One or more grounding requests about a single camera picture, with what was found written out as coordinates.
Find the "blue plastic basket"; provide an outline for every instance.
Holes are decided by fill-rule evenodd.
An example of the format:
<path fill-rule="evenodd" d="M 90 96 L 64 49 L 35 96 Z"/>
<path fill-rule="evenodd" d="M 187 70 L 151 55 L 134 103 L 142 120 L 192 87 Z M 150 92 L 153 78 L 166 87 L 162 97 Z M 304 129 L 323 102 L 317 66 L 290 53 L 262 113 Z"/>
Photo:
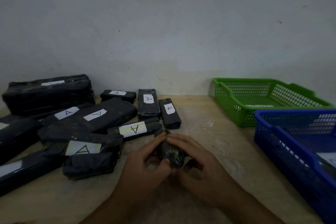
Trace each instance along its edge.
<path fill-rule="evenodd" d="M 257 110 L 254 116 L 255 143 L 323 222 L 335 224 L 336 180 L 315 153 L 336 152 L 336 109 Z"/>

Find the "wooden table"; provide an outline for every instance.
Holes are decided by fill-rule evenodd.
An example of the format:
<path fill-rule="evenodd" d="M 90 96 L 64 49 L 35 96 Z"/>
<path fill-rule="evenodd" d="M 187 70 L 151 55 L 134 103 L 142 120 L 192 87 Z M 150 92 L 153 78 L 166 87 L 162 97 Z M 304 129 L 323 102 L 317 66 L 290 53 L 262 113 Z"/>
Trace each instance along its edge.
<path fill-rule="evenodd" d="M 286 223 L 322 223 L 317 214 L 253 142 L 254 128 L 238 128 L 209 96 L 170 97 L 181 117 L 174 130 L 189 135 L 211 151 L 233 178 Z M 0 224 L 78 223 L 113 191 L 127 155 L 153 139 L 144 136 L 125 144 L 112 174 L 69 181 L 61 168 L 0 197 Z M 41 149 L 37 143 L 17 158 Z M 230 223 L 217 209 L 165 181 L 130 223 Z"/>

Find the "small black package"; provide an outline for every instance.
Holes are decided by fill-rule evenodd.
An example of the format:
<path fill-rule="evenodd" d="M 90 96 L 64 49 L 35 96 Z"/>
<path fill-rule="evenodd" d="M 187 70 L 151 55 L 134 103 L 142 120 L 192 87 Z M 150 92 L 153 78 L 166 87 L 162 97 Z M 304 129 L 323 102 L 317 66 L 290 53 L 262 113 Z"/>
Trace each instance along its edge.
<path fill-rule="evenodd" d="M 137 94 L 135 92 L 130 91 L 121 91 L 121 90 L 104 90 L 104 92 L 100 95 L 102 102 L 109 100 L 111 98 L 121 98 L 131 104 L 134 103 L 134 100 L 137 98 Z"/>
<path fill-rule="evenodd" d="M 155 89 L 141 90 L 138 92 L 138 117 L 141 120 L 160 118 L 160 106 Z"/>
<path fill-rule="evenodd" d="M 120 98 L 112 98 L 100 104 L 79 110 L 70 117 L 38 131 L 41 140 L 54 131 L 68 130 L 107 134 L 106 129 L 130 121 L 137 115 L 137 108 Z"/>
<path fill-rule="evenodd" d="M 70 117 L 74 113 L 78 112 L 80 109 L 84 109 L 87 107 L 92 106 L 92 103 L 82 103 L 77 106 L 70 107 L 68 109 L 60 110 L 60 112 L 48 115 L 43 120 L 41 120 L 42 126 L 49 126 L 59 120 L 62 120 L 64 118 Z"/>
<path fill-rule="evenodd" d="M 10 164 L 0 166 L 0 196 L 62 166 L 65 159 L 47 158 L 37 151 Z"/>
<path fill-rule="evenodd" d="M 160 129 L 155 132 L 154 137 L 166 132 L 166 134 L 170 134 L 168 129 Z M 169 144 L 167 141 L 163 141 L 156 147 L 156 153 L 160 159 L 168 158 L 170 161 L 170 166 L 174 168 L 180 168 L 184 164 L 184 159 L 186 158 L 186 153 L 176 147 L 175 145 Z"/>
<path fill-rule="evenodd" d="M 64 163 L 63 174 L 70 180 L 109 174 L 113 172 L 117 160 L 114 152 L 72 155 Z"/>
<path fill-rule="evenodd" d="M 170 98 L 160 99 L 159 105 L 162 114 L 163 124 L 168 129 L 177 129 L 181 126 L 181 119 Z"/>
<path fill-rule="evenodd" d="M 38 120 L 22 116 L 10 114 L 0 118 L 0 165 L 38 142 L 36 132 L 40 127 Z"/>
<path fill-rule="evenodd" d="M 91 81 L 85 74 L 10 82 L 2 99 L 12 114 L 36 119 L 82 103 L 95 103 Z"/>
<path fill-rule="evenodd" d="M 122 135 L 88 134 L 60 129 L 41 142 L 44 145 L 44 154 L 51 157 L 112 151 L 120 155 L 123 138 Z"/>
<path fill-rule="evenodd" d="M 160 119 L 156 117 L 109 128 L 107 133 L 113 136 L 123 135 L 124 141 L 130 141 L 141 136 L 152 135 L 160 128 L 162 128 Z"/>

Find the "person's right hand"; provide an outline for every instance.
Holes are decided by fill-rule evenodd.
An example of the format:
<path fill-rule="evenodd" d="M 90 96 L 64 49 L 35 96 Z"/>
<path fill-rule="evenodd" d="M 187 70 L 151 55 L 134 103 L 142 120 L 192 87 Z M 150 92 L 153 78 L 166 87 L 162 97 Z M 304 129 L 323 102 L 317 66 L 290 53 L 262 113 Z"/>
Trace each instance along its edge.
<path fill-rule="evenodd" d="M 182 186 L 210 206 L 225 207 L 234 197 L 234 191 L 240 186 L 226 172 L 216 157 L 193 138 L 185 135 L 169 134 L 167 141 L 181 148 L 193 158 L 176 173 Z M 201 180 L 196 180 L 188 175 L 193 167 L 203 173 Z"/>

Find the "green plastic basket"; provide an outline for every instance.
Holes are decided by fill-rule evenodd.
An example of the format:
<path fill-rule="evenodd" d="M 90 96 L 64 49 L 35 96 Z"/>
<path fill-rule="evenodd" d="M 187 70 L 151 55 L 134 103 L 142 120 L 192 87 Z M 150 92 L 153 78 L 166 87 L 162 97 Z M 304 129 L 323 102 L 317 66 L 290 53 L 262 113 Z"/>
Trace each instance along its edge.
<path fill-rule="evenodd" d="M 213 78 L 215 99 L 238 127 L 255 127 L 258 109 L 316 109 L 333 105 L 302 86 L 273 79 Z"/>

